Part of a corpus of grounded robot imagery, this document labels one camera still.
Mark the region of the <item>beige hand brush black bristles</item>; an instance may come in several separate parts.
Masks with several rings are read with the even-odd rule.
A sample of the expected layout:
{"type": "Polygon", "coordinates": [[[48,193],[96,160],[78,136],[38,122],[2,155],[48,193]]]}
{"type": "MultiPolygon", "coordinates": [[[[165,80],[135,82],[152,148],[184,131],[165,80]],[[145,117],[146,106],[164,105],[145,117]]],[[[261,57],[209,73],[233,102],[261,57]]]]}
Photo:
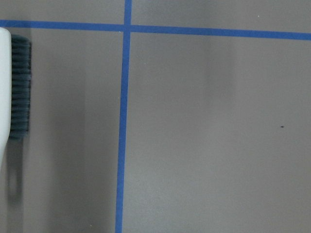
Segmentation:
{"type": "Polygon", "coordinates": [[[9,140],[29,130],[32,45],[28,38],[0,29],[0,159],[9,140]]]}

